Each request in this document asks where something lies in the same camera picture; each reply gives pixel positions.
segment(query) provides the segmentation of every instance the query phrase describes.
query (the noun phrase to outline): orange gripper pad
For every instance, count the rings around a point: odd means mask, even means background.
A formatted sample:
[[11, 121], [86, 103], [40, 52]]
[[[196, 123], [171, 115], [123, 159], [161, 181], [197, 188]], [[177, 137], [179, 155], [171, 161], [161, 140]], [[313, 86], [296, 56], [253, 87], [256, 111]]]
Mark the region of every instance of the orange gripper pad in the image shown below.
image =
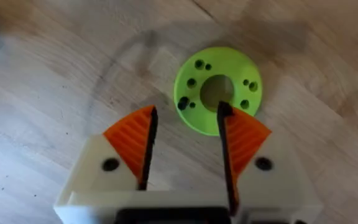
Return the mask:
[[225, 102], [218, 106], [218, 126], [230, 212], [235, 214], [239, 204], [238, 177], [271, 131], [251, 115]]
[[136, 176], [139, 190], [145, 190], [147, 186], [157, 120], [155, 106], [147, 106], [122, 118], [104, 132], [106, 139]]
[[233, 108], [233, 116], [225, 118], [225, 125], [232, 178], [236, 181], [271, 130], [237, 108]]

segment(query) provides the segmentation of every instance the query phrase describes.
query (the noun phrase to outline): screw hole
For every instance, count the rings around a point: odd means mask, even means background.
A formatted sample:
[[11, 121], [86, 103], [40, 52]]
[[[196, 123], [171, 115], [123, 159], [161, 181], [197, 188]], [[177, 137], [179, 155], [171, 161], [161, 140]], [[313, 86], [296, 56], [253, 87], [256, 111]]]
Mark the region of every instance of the screw hole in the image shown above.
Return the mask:
[[212, 65], [210, 65], [210, 64], [206, 64], [206, 65], [205, 65], [205, 69], [206, 69], [206, 70], [209, 71], [209, 70], [211, 70], [211, 68], [212, 68]]
[[273, 162], [266, 157], [259, 157], [255, 161], [255, 165], [263, 171], [269, 171], [273, 169]]
[[116, 158], [109, 158], [103, 162], [102, 169], [106, 172], [113, 171], [119, 167], [119, 161]]
[[244, 110], [248, 109], [248, 107], [249, 107], [249, 101], [248, 101], [248, 100], [243, 100], [243, 101], [241, 101], [240, 106], [241, 106], [241, 108], [244, 109]]
[[199, 59], [199, 60], [196, 61], [196, 63], [194, 64], [194, 66], [195, 66], [197, 69], [201, 70], [201, 69], [204, 68], [204, 61]]
[[249, 84], [249, 90], [250, 91], [257, 91], [258, 90], [258, 83], [252, 82]]
[[196, 80], [194, 78], [191, 78], [189, 80], [187, 80], [187, 87], [188, 88], [193, 88], [194, 86], [196, 86]]

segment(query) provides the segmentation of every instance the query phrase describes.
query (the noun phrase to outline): green washer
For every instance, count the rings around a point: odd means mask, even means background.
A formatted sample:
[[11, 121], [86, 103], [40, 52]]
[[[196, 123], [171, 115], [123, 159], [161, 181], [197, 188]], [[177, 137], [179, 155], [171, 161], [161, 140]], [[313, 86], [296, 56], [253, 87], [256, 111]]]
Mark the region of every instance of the green washer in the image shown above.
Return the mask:
[[255, 115], [262, 100], [262, 79], [255, 63], [229, 47], [211, 47], [195, 53], [179, 69], [174, 102], [182, 120], [195, 131], [218, 136], [216, 110], [201, 100], [201, 88], [211, 77], [225, 75], [232, 83], [228, 103]]

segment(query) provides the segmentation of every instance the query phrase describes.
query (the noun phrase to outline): green 3d printed part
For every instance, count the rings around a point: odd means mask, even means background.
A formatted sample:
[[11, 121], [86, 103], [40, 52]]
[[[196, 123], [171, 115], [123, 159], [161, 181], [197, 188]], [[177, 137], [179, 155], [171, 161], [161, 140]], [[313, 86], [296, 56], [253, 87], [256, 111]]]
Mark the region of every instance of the green 3d printed part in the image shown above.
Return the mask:
[[195, 53], [179, 69], [174, 101], [182, 120], [195, 131], [219, 135], [219, 101], [255, 115], [262, 100], [262, 80], [255, 63], [229, 47]]

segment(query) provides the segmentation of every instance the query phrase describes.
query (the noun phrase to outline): wooden surface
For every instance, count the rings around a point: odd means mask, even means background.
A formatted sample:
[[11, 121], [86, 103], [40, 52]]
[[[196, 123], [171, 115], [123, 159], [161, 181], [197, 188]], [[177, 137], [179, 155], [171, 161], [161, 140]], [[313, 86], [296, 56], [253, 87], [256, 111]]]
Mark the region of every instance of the wooden surface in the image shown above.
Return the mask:
[[297, 146], [325, 204], [317, 223], [358, 223], [354, 0], [0, 0], [0, 223], [60, 223], [52, 204], [86, 137], [148, 104], [149, 187], [223, 190], [219, 139], [172, 102], [180, 65], [213, 45], [259, 66], [257, 117]]

